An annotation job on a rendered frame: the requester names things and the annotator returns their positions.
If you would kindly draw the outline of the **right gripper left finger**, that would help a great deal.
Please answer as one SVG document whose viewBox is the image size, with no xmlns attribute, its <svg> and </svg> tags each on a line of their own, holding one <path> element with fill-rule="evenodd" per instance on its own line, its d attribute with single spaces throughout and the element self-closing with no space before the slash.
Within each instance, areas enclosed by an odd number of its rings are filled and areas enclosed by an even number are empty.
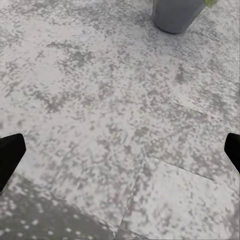
<svg viewBox="0 0 240 240">
<path fill-rule="evenodd" d="M 0 193 L 26 152 L 21 133 L 0 138 Z"/>
</svg>

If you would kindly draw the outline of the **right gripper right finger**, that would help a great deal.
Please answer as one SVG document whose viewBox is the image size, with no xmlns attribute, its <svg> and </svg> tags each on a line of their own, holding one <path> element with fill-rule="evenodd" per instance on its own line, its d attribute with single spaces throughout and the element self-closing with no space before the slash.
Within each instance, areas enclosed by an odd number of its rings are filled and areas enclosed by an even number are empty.
<svg viewBox="0 0 240 240">
<path fill-rule="evenodd" d="M 240 173 L 240 134 L 228 133 L 224 151 Z"/>
</svg>

